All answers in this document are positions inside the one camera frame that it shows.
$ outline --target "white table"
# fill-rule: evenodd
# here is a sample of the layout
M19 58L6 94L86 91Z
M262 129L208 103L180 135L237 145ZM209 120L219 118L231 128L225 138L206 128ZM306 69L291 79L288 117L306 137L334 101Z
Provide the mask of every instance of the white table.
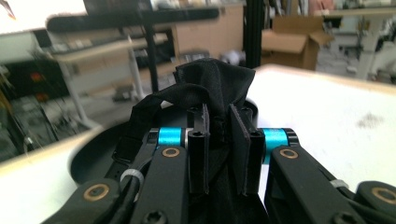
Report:
M288 127L302 146L355 191L363 180L396 186L396 89L281 66L257 70L248 98L259 127ZM39 223L76 189L72 156L100 129L0 165L0 223ZM260 195L268 166L262 167Z
M345 10L323 10L315 15L325 18L343 16L362 16L365 21L370 22L367 35L362 40L363 51L361 53L357 77L366 80L370 73L376 74L379 65L386 65L396 60L396 48L385 49L383 55L375 54L375 48L380 37L383 21L396 14L396 7L390 8L362 8Z
M156 43L162 43L167 39L166 35L155 35L154 41ZM108 71L105 77L97 77L95 76L92 79L92 76L82 76L77 79L74 76L74 69L71 67L72 64L78 63L82 60L88 61L93 60L98 57L102 57L103 55L128 50L129 52L129 69L132 77L134 79L134 85L136 88L137 98L141 100L144 98L144 93L142 89L142 84L139 75L139 69L137 67L136 58L134 56L134 49L141 49L147 45L146 40L144 38L141 39L125 39L120 41L115 41L109 44L105 44L102 46L98 46L95 48L84 49L76 52L65 53L65 54L56 54L49 55L49 58L57 61L62 69L62 73L64 76L64 82L66 84L67 89L69 90L70 96L73 100L73 103L78 112L79 121L85 126L91 128L97 126L93 121L87 118L87 115L84 111L84 108L79 100L77 85L84 90L87 90L89 87L98 87L103 84L108 84L111 80L120 80L121 78L126 78L123 73Z

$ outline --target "black fabric bag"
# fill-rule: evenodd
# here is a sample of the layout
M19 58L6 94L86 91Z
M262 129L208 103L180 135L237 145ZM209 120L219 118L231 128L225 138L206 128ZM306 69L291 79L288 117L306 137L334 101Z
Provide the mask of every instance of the black fabric bag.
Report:
M142 145L161 102L189 109L207 105L210 142L206 193L190 194L189 223L268 223L258 194L238 194L230 159L232 150L230 105L241 108L254 78L254 70L214 59L202 59L177 67L177 84L155 92L134 106L123 144Z

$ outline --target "screw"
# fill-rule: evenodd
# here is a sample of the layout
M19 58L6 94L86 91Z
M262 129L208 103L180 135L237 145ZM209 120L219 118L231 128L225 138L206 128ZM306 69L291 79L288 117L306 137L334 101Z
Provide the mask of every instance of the screw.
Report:
M99 188L96 188L96 189L91 189L89 194L90 194L90 196L94 197L94 196L100 195L104 191L105 191L105 189L103 187L99 187Z
M162 211L152 211L145 215L142 224L166 224L166 216Z
M334 224L358 224L359 221L348 212L337 213L332 221Z

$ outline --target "cardboard box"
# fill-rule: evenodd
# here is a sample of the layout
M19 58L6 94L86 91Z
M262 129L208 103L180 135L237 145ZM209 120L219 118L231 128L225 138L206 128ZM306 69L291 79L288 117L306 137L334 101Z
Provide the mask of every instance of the cardboard box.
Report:
M224 52L242 50L244 8L242 4L224 7L219 17L211 21L189 21L173 27L175 54L204 49L219 58Z
M275 63L316 69L319 45L333 40L322 27L321 17L276 17L273 30L262 31L262 64Z

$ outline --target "blue cylinder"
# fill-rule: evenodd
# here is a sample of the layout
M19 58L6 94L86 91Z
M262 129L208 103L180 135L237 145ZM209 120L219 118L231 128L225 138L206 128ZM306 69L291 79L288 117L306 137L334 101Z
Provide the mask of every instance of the blue cylinder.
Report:
M181 128L161 128L160 133L158 134L158 145L181 147Z
M262 131L264 132L265 145L266 145L264 164L269 164L271 153L274 150L274 148L280 146L288 146L289 139L288 136L286 135L286 132L283 129L263 128Z

